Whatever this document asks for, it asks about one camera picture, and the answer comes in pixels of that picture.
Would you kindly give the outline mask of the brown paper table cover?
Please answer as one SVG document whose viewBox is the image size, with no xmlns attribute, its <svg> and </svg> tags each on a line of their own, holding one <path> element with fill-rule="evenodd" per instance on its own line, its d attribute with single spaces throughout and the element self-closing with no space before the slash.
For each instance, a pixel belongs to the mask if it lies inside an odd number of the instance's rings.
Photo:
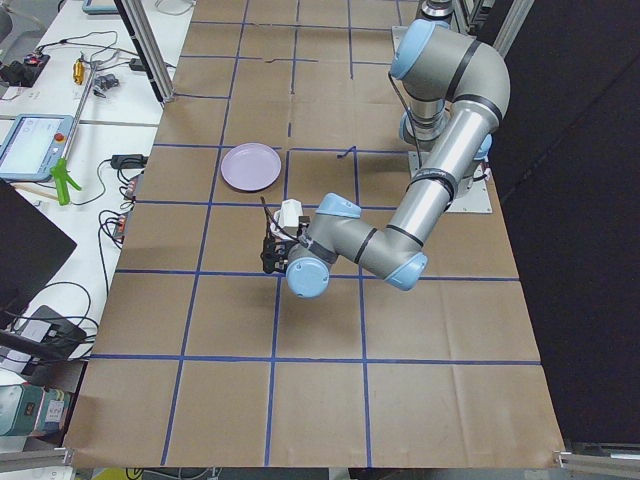
<svg viewBox="0 0 640 480">
<path fill-rule="evenodd" d="M 545 468 L 502 214 L 413 182 L 392 1 L 200 1 L 65 439 L 76 467 Z"/>
</svg>

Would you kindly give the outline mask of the green-handled reacher stick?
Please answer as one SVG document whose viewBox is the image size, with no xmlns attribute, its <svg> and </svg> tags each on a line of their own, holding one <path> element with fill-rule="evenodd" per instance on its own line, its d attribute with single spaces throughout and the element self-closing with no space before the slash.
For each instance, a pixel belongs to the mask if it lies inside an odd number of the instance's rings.
<svg viewBox="0 0 640 480">
<path fill-rule="evenodd" d="M 86 101 L 92 92 L 94 77 L 98 69 L 97 61 L 89 61 L 89 73 L 86 78 L 84 90 L 79 100 L 78 107 L 73 117 L 73 121 L 71 124 L 71 129 L 69 135 L 67 136 L 67 140 L 63 151 L 61 153 L 60 158 L 56 162 L 54 166 L 51 167 L 50 173 L 51 177 L 54 180 L 54 184 L 56 187 L 56 195 L 57 201 L 61 206 L 68 205 L 70 203 L 70 195 L 68 186 L 73 187 L 75 190 L 80 191 L 81 187 L 71 178 L 69 171 L 67 169 L 67 158 L 68 154 L 71 152 L 71 148 L 73 146 L 77 127 L 80 122 L 81 114 L 86 104 Z"/>
</svg>

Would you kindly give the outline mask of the blue teach pendant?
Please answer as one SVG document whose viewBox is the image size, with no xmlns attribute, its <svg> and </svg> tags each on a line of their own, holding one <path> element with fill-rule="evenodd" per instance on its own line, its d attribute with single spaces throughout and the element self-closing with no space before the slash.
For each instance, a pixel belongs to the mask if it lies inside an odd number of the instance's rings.
<svg viewBox="0 0 640 480">
<path fill-rule="evenodd" d="M 1 178 L 39 182 L 62 157 L 74 118 L 70 115 L 21 114 L 1 145 Z"/>
</svg>

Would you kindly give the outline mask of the yellow tool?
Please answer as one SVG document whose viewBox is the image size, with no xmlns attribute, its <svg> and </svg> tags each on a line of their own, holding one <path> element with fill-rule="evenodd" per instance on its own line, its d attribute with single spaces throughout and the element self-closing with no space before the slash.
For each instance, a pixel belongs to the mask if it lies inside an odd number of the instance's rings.
<svg viewBox="0 0 640 480">
<path fill-rule="evenodd" d="M 85 77 L 84 61 L 78 58 L 73 64 L 72 78 L 76 85 L 82 85 Z"/>
</svg>

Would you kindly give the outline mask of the white faceted cup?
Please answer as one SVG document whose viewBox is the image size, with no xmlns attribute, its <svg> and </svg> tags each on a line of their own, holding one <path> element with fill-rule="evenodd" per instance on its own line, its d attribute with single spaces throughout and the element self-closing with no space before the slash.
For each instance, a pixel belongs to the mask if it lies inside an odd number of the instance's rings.
<svg viewBox="0 0 640 480">
<path fill-rule="evenodd" d="M 272 214 L 269 221 L 270 232 L 282 240 L 295 240 L 298 236 L 299 218 L 303 215 L 300 201 L 287 199 L 281 203 L 280 209 Z"/>
</svg>

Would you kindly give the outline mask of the aluminium frame post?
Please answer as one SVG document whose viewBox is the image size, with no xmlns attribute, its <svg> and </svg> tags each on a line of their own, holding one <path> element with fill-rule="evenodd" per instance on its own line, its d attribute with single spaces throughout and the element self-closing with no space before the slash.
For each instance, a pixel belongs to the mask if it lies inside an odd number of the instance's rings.
<svg viewBox="0 0 640 480">
<path fill-rule="evenodd" d="M 141 1 L 115 0 L 115 6 L 144 66 L 156 99 L 173 100 L 174 88 Z"/>
</svg>

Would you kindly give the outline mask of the black monitor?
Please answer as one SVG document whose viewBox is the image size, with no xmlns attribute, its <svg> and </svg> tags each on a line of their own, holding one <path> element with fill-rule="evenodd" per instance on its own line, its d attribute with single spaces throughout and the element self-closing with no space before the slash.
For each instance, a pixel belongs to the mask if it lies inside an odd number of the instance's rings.
<svg viewBox="0 0 640 480">
<path fill-rule="evenodd" d="M 11 185 L 1 183 L 1 326 L 60 270 L 76 242 Z"/>
</svg>

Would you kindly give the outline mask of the lilac plate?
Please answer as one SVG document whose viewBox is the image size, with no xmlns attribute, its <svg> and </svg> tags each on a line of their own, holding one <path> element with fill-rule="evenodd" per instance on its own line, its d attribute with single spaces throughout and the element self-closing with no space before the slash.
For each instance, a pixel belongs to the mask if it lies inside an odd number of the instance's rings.
<svg viewBox="0 0 640 480">
<path fill-rule="evenodd" d="M 233 188 L 260 191 L 273 184 L 281 172 L 281 160 L 271 147 L 245 143 L 232 148 L 223 158 L 221 174 Z"/>
</svg>

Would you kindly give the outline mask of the black power adapter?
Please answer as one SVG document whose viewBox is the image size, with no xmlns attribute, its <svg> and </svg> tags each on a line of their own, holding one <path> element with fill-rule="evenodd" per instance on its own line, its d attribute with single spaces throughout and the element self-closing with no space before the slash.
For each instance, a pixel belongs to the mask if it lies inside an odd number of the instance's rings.
<svg viewBox="0 0 640 480">
<path fill-rule="evenodd" d="M 148 157 L 143 154 L 115 154 L 110 159 L 110 166 L 115 170 L 141 169 L 147 161 Z"/>
</svg>

